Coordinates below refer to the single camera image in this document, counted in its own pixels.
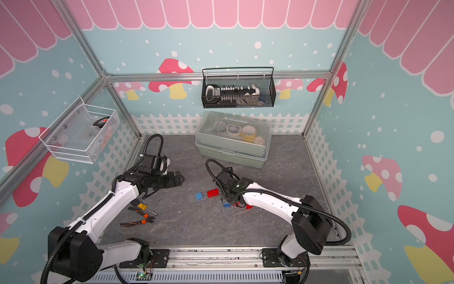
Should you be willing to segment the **red long lego brick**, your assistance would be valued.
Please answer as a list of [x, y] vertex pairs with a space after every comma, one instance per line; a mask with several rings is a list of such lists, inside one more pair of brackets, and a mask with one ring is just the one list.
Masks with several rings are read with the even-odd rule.
[[219, 189], [212, 189], [206, 192], [208, 198], [219, 196]]

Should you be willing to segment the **blue red lego assembly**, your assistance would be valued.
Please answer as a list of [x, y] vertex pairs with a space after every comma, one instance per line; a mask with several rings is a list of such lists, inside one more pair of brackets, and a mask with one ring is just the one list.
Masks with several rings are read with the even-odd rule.
[[242, 205], [240, 202], [236, 202], [236, 203], [232, 203], [232, 204], [229, 203], [229, 202], [223, 202], [222, 204], [223, 204], [223, 206], [225, 208], [227, 208], [227, 207], [237, 207], [237, 208], [245, 208], [245, 209], [252, 209], [253, 208], [253, 206], [250, 206], [250, 205], [247, 205], [247, 204]]

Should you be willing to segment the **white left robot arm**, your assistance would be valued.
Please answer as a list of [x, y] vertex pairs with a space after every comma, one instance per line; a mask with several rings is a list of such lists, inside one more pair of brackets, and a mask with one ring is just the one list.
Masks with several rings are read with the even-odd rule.
[[113, 180], [112, 189], [85, 215], [67, 227], [55, 227], [48, 235], [48, 259], [40, 282], [46, 284], [51, 272], [63, 275], [71, 282], [86, 282], [98, 271], [116, 268], [122, 262], [147, 267], [152, 261], [149, 243], [130, 238], [120, 243], [97, 246], [105, 228], [130, 203], [144, 192], [143, 185], [158, 188], [181, 186], [180, 172], [169, 172], [157, 178], [140, 173], [125, 173]]

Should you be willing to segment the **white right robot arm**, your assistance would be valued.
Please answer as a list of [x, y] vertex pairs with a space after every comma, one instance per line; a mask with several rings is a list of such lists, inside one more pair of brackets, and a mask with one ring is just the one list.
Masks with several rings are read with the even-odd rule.
[[259, 207], [288, 222], [293, 229], [276, 249], [276, 258], [283, 265], [298, 264], [309, 253], [320, 255], [323, 248], [342, 246], [352, 238], [348, 225], [327, 213], [312, 196], [294, 198], [266, 189], [248, 178], [239, 178], [232, 168], [219, 174], [209, 172], [226, 200], [234, 205]]

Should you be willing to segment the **light blue square lego brick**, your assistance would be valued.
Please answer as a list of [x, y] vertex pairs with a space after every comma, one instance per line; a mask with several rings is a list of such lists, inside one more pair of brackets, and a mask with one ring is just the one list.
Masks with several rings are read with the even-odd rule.
[[195, 194], [195, 197], [198, 201], [202, 200], [203, 199], [203, 195], [201, 192], [198, 192], [197, 194]]

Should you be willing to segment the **green plastic storage box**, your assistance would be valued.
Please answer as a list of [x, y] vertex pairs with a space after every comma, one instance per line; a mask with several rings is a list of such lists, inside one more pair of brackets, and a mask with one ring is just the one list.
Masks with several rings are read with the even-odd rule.
[[208, 112], [195, 137], [203, 156], [261, 169], [268, 158], [271, 125], [252, 118]]

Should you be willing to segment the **red black tape measure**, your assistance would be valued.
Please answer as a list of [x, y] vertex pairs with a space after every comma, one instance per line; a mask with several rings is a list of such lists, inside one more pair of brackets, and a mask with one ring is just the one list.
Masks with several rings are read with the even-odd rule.
[[102, 117], [102, 118], [96, 120], [96, 121], [92, 124], [92, 126], [93, 126], [93, 127], [98, 127], [99, 129], [102, 129], [102, 128], [106, 125], [106, 123], [108, 122], [108, 120], [109, 120], [110, 118], [111, 118], [110, 116]]

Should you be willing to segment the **yellow handled screwdriver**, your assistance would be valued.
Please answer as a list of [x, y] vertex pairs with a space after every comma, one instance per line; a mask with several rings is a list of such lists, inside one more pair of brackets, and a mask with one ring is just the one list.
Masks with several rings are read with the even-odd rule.
[[146, 211], [146, 212], [148, 212], [148, 213], [151, 213], [151, 214], [154, 215], [154, 216], [158, 216], [157, 213], [155, 213], [154, 211], [148, 209], [148, 207], [147, 207], [145, 204], [141, 203], [139, 200], [133, 200], [133, 201], [131, 202], [131, 204], [132, 204], [133, 206], [135, 206], [135, 207], [140, 208], [140, 209], [143, 210], [143, 211]]

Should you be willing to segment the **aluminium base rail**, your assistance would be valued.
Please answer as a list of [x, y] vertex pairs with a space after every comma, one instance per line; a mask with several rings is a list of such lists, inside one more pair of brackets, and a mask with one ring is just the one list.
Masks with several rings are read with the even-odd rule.
[[[263, 246], [173, 246], [169, 252], [154, 252], [152, 270], [165, 263], [162, 271], [261, 270]], [[320, 255], [309, 254], [311, 269], [362, 269], [353, 246], [326, 246]]]

